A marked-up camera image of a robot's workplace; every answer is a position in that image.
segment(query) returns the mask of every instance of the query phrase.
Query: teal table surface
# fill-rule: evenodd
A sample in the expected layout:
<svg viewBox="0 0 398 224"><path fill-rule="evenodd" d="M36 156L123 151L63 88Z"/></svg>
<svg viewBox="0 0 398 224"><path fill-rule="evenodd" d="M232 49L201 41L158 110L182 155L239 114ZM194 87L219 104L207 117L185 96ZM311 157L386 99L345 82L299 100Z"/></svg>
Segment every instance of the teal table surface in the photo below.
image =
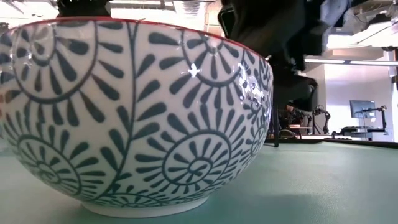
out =
<svg viewBox="0 0 398 224"><path fill-rule="evenodd" d="M264 146L232 184L189 212L96 215L35 179L0 142L1 224L398 223L398 150L344 144Z"/></svg>

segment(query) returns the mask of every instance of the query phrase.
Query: ceramic bowl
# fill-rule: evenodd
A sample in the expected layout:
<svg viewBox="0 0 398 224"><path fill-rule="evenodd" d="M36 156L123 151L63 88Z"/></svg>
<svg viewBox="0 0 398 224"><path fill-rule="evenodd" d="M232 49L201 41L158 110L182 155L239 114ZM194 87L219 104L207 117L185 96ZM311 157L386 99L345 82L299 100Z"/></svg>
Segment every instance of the ceramic bowl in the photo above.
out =
<svg viewBox="0 0 398 224"><path fill-rule="evenodd" d="M103 215L203 204L251 163L269 126L267 61L182 27L36 22L1 37L0 66L3 136L18 160Z"/></svg>

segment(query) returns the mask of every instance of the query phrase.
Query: computer monitor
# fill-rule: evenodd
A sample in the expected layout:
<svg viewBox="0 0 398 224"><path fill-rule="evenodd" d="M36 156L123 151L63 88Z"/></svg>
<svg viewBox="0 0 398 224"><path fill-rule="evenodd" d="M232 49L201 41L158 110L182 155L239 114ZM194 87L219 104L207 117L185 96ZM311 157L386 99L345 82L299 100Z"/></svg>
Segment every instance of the computer monitor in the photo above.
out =
<svg viewBox="0 0 398 224"><path fill-rule="evenodd" d="M376 108L376 104L371 100L350 100L349 107L351 109L352 118L376 118L375 111L363 112L366 109Z"/></svg>

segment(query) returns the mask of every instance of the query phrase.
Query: red bowl rim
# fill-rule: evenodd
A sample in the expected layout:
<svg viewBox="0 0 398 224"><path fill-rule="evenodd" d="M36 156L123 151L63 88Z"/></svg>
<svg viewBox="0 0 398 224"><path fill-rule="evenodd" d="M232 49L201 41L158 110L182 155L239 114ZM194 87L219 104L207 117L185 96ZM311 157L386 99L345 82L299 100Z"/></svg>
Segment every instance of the red bowl rim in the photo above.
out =
<svg viewBox="0 0 398 224"><path fill-rule="evenodd" d="M141 23L141 24L178 28L178 29L183 29L183 30L187 30L190 32L197 32L199 34L204 34L204 35L207 35L210 37L214 37L214 38L223 40L230 44L237 45L238 47L242 47L242 48L252 52L253 54L257 55L258 57L262 58L263 60L267 61L263 56L259 55L257 52L250 49L249 47L246 47L245 45L243 45L241 43L227 39L225 37L218 36L216 34L211 34L211 33L208 33L208 32L202 31L202 30L195 30L195 29L177 26L177 25L173 25L173 24L166 24L166 23L161 23L161 22L152 22L152 21L145 21L145 20L137 20L137 19L123 19L123 18L112 18L112 17L102 17L102 16L97 16L97 17L93 17L93 16L59 17L56 19L47 19L47 20L36 21L36 22L31 22L31 23L20 25L20 26L16 26L16 27L9 29L7 32L10 32L10 31L13 31L16 29L20 29L21 27L35 25L35 24L52 23L52 22L60 22L60 21L116 21L116 22L132 22L132 23Z"/></svg>

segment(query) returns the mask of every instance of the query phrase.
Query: bowl base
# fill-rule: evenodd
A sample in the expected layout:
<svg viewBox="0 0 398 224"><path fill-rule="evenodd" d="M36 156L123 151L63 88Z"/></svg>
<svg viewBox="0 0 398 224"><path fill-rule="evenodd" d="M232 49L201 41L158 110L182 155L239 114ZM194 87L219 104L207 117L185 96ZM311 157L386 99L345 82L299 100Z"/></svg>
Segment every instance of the bowl base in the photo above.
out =
<svg viewBox="0 0 398 224"><path fill-rule="evenodd" d="M160 217L164 215L173 215L181 212L186 212L197 208L207 201L208 197L201 198L192 202L182 203L179 205L168 205L163 207L152 208L114 208L104 207L93 203L81 203L87 210L109 217L118 218L150 218Z"/></svg>

